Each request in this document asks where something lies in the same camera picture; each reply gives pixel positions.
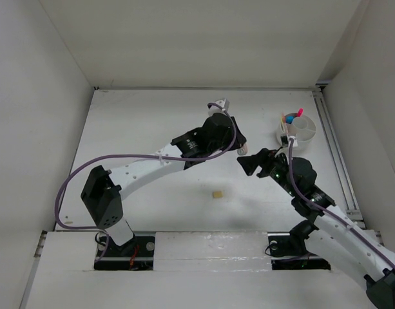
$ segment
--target white platform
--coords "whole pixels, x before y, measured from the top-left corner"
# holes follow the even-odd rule
[[[174,238],[170,244],[170,239],[173,239],[169,235],[171,233],[162,233],[156,241],[155,255],[160,261],[165,259],[172,263],[160,264],[159,270],[95,271],[94,234],[48,234],[26,309],[372,308],[365,292],[345,274],[337,271],[271,271],[267,257],[263,260],[264,271],[261,272],[255,271],[256,268],[254,271],[242,268],[241,271],[232,271],[227,267],[227,259],[214,262],[217,269],[223,271],[214,271],[214,268],[195,271],[199,261],[210,263],[202,256],[211,254],[215,258],[222,249],[208,248],[206,253],[198,254],[193,266],[193,259],[187,261],[188,257],[184,255],[187,252],[179,253],[175,247],[190,246],[193,251],[193,246],[201,244],[201,237],[193,242],[190,236],[186,236],[187,243]],[[259,246],[259,243],[256,244],[259,240],[262,243],[256,235],[251,234],[248,239],[251,239],[254,248]],[[241,241],[236,239],[236,245],[228,248],[228,240],[222,240],[226,252],[224,256],[245,254],[247,248],[241,251],[238,249]],[[219,239],[211,244],[218,245]],[[256,261],[254,250],[249,250],[245,257],[247,262]],[[173,269],[178,258],[191,268]]]
[[[312,162],[317,185],[345,208],[314,99],[307,90],[96,91],[73,169],[101,155],[152,153],[201,126],[207,118],[206,104],[222,97],[230,100],[229,112],[247,138],[249,154],[263,147],[277,148],[275,128],[280,113],[304,108],[315,121],[317,134],[297,155]],[[129,224],[133,230],[152,231],[285,231],[302,221],[283,189],[270,178],[247,177],[236,158],[236,152],[230,152],[138,190],[124,201]],[[102,164],[108,169],[128,162]],[[66,190],[61,218],[70,225],[93,225],[80,199],[91,168],[77,175]],[[223,191],[224,197],[213,199],[213,191]]]

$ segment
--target purple cable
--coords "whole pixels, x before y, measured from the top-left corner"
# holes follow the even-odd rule
[[[233,122],[233,119],[231,118],[231,116],[229,115],[229,113],[223,109],[222,106],[216,104],[216,103],[209,103],[208,104],[209,108],[211,106],[215,106],[219,109],[222,110],[222,112],[229,117],[232,127],[233,127],[233,138],[230,142],[230,144],[227,146],[226,149],[224,149],[223,151],[221,151],[220,153],[214,154],[213,156],[208,156],[206,158],[177,158],[174,156],[156,156],[156,155],[152,155],[152,154],[107,154],[105,156],[99,156],[97,158],[94,158],[84,164],[82,164],[81,166],[79,166],[78,168],[76,168],[63,182],[63,184],[60,186],[60,189],[57,193],[57,196],[55,198],[55,203],[54,203],[54,216],[55,216],[55,220],[57,222],[57,224],[62,227],[63,229],[68,229],[68,230],[92,230],[92,229],[97,229],[96,226],[92,226],[92,227],[72,227],[69,225],[65,225],[61,219],[60,219],[60,204],[61,204],[61,198],[63,196],[63,193],[68,185],[68,183],[71,181],[71,179],[74,178],[75,175],[77,175],[79,172],[81,172],[83,169],[85,169],[87,166],[101,161],[101,160],[105,160],[105,159],[112,159],[112,158],[141,158],[141,159],[156,159],[156,160],[171,160],[171,161],[184,161],[184,162],[203,162],[203,161],[208,161],[208,160],[212,160],[215,158],[218,158],[219,156],[223,155],[224,153],[228,152],[232,146],[234,145],[236,138],[237,138],[237,128],[235,126],[235,123]],[[104,232],[107,236],[107,240],[106,240],[106,248],[103,250],[102,254],[100,255],[100,257],[97,259],[97,261],[99,261],[106,252],[106,249],[108,247],[108,242],[109,242],[109,235]]]
[[[339,217],[337,214],[327,210],[325,207],[322,207],[316,203],[313,203],[311,200],[309,200],[306,196],[304,196],[299,188],[297,188],[296,183],[294,182],[294,176],[293,176],[293,163],[292,163],[292,158],[293,158],[293,143],[294,140],[291,138],[290,139],[290,144],[289,144],[289,177],[290,177],[290,181],[292,183],[293,189],[296,191],[297,195],[299,195],[299,197],[305,201],[306,203],[308,203],[309,205],[312,205],[313,207],[315,207],[316,209],[325,212],[326,214],[328,214],[330,217],[334,218],[336,221],[338,221],[339,223],[341,223],[344,227],[348,227],[349,224],[343,220],[341,217]],[[374,245],[372,245],[367,239],[365,239],[357,230],[355,230],[353,227],[351,229],[349,229],[349,231],[355,235],[362,243],[364,243],[365,245],[367,245],[371,250],[373,250],[377,255],[379,255],[379,257],[382,258],[382,260],[384,260],[384,262],[386,262],[386,264],[388,264],[390,267],[392,267],[395,270],[395,264],[382,252],[380,252]]]
[[[100,261],[106,255],[108,244],[110,243],[110,235],[108,235],[106,232],[104,232],[104,233],[106,235],[106,244],[104,245],[104,249],[101,252],[100,256],[97,259],[95,259],[95,262]]]

